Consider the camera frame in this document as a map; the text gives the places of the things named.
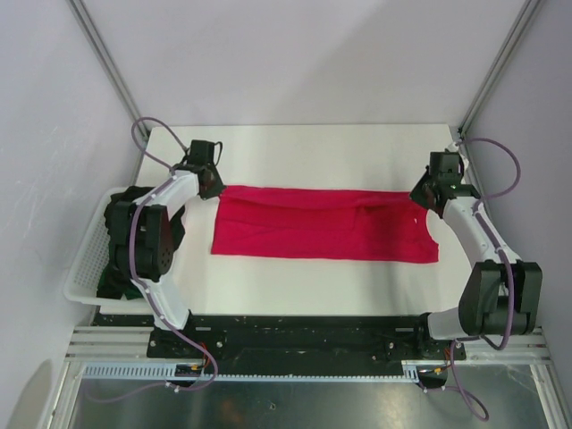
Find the red t shirt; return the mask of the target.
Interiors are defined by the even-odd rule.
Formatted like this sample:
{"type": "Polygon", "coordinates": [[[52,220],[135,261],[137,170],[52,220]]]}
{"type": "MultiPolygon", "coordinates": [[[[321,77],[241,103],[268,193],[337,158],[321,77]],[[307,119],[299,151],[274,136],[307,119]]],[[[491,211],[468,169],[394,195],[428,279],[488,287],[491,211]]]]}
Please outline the red t shirt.
{"type": "Polygon", "coordinates": [[[427,211],[403,191],[230,186],[214,255],[434,264],[427,211]]]}

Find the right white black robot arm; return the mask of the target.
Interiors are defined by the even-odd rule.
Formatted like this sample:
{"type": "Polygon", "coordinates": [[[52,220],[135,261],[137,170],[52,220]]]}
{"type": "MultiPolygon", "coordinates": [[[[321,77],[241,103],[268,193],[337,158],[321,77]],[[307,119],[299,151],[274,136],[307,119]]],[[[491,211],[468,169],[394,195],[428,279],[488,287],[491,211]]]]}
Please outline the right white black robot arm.
{"type": "Polygon", "coordinates": [[[434,358],[445,341],[454,340],[483,340],[502,350],[510,337],[527,335],[536,326],[542,269],[524,261],[501,237],[484,210],[484,198],[463,182],[464,167],[457,152],[432,152],[409,194],[454,232],[471,266],[458,305],[427,314],[427,327],[412,336],[421,358],[434,358]]]}

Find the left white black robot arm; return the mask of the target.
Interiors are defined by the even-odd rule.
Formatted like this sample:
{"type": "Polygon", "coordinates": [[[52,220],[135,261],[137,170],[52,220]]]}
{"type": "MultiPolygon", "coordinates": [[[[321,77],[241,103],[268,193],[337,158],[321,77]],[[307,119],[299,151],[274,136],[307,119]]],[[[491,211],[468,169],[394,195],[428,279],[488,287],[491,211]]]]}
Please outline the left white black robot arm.
{"type": "Polygon", "coordinates": [[[182,303],[173,268],[184,236],[187,205],[218,198],[225,189],[217,170],[221,141],[194,139],[185,155],[156,187],[128,187],[111,195],[105,208],[109,266],[150,305],[155,326],[170,330],[166,346],[176,356],[191,355],[197,335],[187,329],[190,311],[182,303]]]}

